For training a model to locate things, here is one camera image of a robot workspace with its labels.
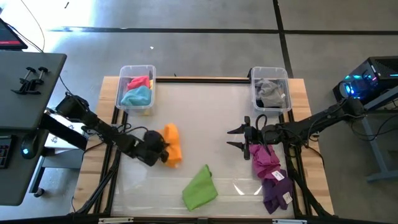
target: gray cloth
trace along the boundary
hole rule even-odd
[[[262,78],[255,83],[255,87],[256,100],[261,100],[265,108],[284,107],[285,95],[281,85]]]

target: white tag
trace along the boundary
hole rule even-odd
[[[286,204],[292,202],[292,197],[290,196],[290,193],[287,192],[286,194],[284,194],[283,198],[285,199]]]
[[[271,174],[279,181],[285,178],[279,171],[273,171]]]

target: keyboard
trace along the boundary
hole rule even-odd
[[[11,157],[10,150],[15,136],[0,136],[0,169],[6,169]]]

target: plastic bin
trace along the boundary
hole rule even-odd
[[[278,85],[278,91],[284,101],[279,108],[275,107],[260,107],[256,103],[256,83],[266,79]],[[272,68],[272,67],[254,67],[251,70],[251,92],[254,109],[262,113],[275,112],[285,113],[292,109],[290,102],[289,83],[287,78],[287,72],[284,68]]]
[[[152,83],[152,96],[150,104],[147,106],[124,106],[121,104],[123,96],[127,93],[127,84],[135,77],[148,76]],[[127,113],[134,113],[137,115],[150,115],[152,107],[155,103],[156,91],[156,68],[153,65],[126,65],[120,69],[120,79],[118,85],[118,92],[116,95],[116,107],[124,110]]]

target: monitor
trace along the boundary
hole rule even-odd
[[[0,50],[22,49],[27,49],[26,44],[2,19],[0,19]]]

